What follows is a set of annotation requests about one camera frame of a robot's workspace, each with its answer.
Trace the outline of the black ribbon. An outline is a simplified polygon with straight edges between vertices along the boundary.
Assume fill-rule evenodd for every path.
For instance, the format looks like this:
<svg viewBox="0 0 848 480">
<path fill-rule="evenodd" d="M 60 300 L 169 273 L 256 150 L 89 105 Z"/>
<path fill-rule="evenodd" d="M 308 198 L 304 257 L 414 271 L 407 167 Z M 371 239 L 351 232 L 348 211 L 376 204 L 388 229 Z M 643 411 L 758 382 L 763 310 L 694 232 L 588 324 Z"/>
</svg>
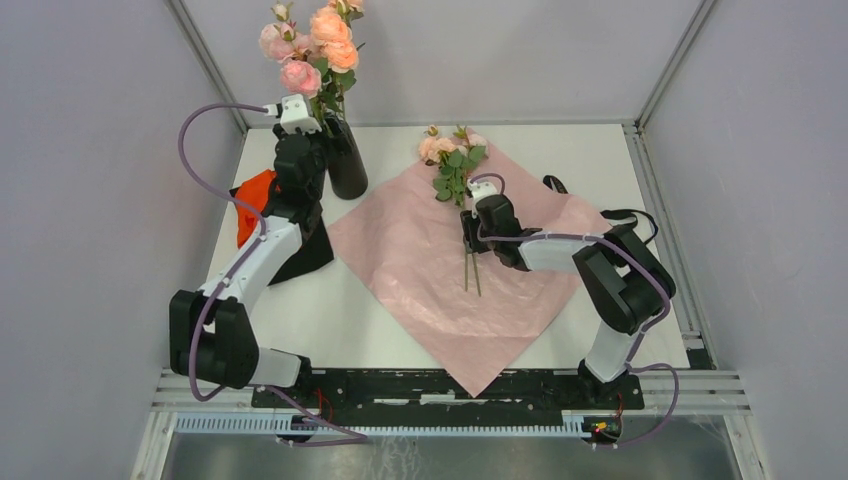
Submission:
<svg viewBox="0 0 848 480">
<path fill-rule="evenodd" d="M 569 194 L 562 181 L 553 175 L 545 175 L 542 177 L 542 183 L 550 190 L 559 194 Z M 659 226 L 655 218 L 646 211 L 638 209 L 606 209 L 601 210 L 600 215 L 605 220 L 611 221 L 613 224 L 628 224 L 636 228 L 640 219 L 648 222 L 650 227 L 650 235 L 643 239 L 645 245 L 651 244 L 659 234 Z"/>
</svg>

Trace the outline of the pink wrapping paper sheet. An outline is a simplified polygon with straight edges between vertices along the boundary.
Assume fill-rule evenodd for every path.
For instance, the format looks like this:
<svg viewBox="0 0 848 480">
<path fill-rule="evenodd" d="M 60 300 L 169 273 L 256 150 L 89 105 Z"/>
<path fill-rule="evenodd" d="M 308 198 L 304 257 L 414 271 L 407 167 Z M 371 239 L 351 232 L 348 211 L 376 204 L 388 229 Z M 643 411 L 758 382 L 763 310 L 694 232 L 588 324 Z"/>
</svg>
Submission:
<svg viewBox="0 0 848 480">
<path fill-rule="evenodd" d="M 358 324 L 385 317 L 405 334 L 403 341 L 379 335 L 385 365 L 441 367 L 479 395 L 552 330 L 564 335 L 565 350 L 539 366 L 575 367 L 601 323 L 579 278 L 516 271 L 486 254 L 465 282 L 459 211 L 436 199 L 435 171 L 418 157 L 418 134 L 390 128 L 361 130 L 357 138 L 369 191 L 329 234 L 339 262 L 374 302 Z"/>
</svg>

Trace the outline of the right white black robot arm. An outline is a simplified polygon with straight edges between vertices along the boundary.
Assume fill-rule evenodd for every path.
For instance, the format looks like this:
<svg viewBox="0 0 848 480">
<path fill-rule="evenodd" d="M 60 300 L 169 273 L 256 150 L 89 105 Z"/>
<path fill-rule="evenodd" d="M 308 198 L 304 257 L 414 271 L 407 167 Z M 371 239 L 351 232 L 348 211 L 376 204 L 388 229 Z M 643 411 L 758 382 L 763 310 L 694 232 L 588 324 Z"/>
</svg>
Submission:
<svg viewBox="0 0 848 480">
<path fill-rule="evenodd" d="M 575 274 L 582 281 L 601 323 L 581 362 L 580 400 L 602 408 L 618 393 L 618 380 L 647 331 L 671 310 L 676 285 L 632 226 L 603 234 L 566 234 L 523 227 L 503 194 L 475 200 L 460 214 L 470 254 L 493 253 L 507 268 L 523 272 Z"/>
</svg>

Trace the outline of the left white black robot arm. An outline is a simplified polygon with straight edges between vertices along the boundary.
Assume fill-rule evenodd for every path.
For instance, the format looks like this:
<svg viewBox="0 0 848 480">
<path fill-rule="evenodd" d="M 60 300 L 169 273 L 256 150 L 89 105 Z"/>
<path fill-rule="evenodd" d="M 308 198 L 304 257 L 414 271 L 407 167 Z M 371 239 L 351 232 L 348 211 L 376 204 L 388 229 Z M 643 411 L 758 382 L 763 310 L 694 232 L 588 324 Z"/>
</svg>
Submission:
<svg viewBox="0 0 848 480">
<path fill-rule="evenodd" d="M 306 358 L 260 346 L 250 314 L 270 286 L 333 258 L 321 200 L 329 155 L 321 131 L 277 128 L 274 164 L 225 192 L 237 214 L 234 258 L 169 304 L 171 369 L 194 382 L 242 389 L 275 386 L 290 407 L 306 405 L 314 381 Z"/>
</svg>

